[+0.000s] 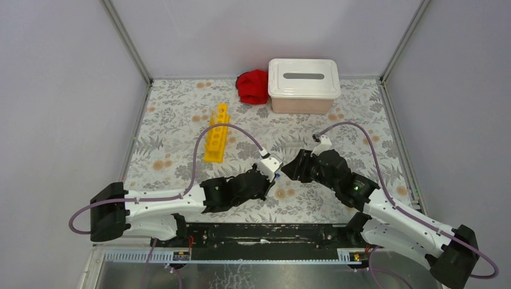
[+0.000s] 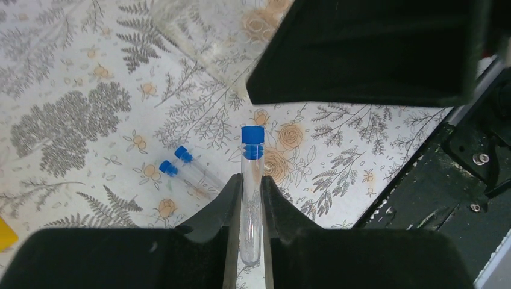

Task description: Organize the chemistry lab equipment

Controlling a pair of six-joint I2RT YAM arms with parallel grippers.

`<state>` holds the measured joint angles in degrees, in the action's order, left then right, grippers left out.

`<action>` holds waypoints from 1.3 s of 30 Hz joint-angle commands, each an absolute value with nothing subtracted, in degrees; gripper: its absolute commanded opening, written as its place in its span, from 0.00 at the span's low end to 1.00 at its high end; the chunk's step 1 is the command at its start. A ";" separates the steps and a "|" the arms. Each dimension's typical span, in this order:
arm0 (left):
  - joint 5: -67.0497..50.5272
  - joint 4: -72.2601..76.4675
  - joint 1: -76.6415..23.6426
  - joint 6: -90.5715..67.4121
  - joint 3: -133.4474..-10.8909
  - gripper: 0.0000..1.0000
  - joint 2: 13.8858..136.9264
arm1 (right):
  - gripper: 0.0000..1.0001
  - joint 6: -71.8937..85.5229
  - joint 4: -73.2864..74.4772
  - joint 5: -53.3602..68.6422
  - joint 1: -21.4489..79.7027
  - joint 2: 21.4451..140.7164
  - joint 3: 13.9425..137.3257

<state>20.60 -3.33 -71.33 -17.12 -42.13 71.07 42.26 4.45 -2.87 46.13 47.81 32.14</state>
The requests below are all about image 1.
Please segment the yellow test tube rack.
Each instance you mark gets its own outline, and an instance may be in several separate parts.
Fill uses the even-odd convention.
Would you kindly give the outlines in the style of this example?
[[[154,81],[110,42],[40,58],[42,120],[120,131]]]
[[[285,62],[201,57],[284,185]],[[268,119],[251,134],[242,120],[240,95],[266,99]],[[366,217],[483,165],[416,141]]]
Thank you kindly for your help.
[[[228,105],[219,104],[212,110],[209,125],[219,123],[229,123],[230,116],[227,113]],[[227,145],[227,126],[218,126],[208,131],[205,141],[204,161],[208,163],[222,163],[224,159],[224,151]]]

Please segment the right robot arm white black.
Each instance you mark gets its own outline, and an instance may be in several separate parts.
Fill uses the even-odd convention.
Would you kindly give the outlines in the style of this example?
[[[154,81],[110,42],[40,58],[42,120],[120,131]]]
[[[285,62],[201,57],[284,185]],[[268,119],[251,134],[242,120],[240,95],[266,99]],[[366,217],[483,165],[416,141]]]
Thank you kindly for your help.
[[[376,182],[352,172],[334,150],[315,155],[301,149],[282,171],[293,181],[329,188],[342,204],[357,210],[345,233],[351,247],[366,243],[385,247],[419,263],[444,286],[465,287],[479,260],[475,252],[459,244],[478,247],[471,228],[453,228],[387,198]]]

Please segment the white plastic box lid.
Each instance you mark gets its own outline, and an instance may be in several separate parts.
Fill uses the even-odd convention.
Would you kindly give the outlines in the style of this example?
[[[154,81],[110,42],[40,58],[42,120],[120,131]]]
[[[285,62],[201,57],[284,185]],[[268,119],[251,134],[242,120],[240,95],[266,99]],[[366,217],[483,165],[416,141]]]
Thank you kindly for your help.
[[[273,98],[336,99],[341,94],[337,64],[326,59],[275,58],[269,62]]]

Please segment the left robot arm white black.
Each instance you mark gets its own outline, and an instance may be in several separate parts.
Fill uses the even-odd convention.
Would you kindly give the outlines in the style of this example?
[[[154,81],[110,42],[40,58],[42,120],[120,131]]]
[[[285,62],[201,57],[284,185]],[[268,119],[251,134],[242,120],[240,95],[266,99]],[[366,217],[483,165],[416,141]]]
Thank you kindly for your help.
[[[90,239],[99,243],[122,236],[151,237],[180,247],[187,239],[186,217],[265,200],[274,184],[256,164],[240,175],[194,185],[182,197],[182,190],[128,191],[123,182],[114,182],[90,200]]]

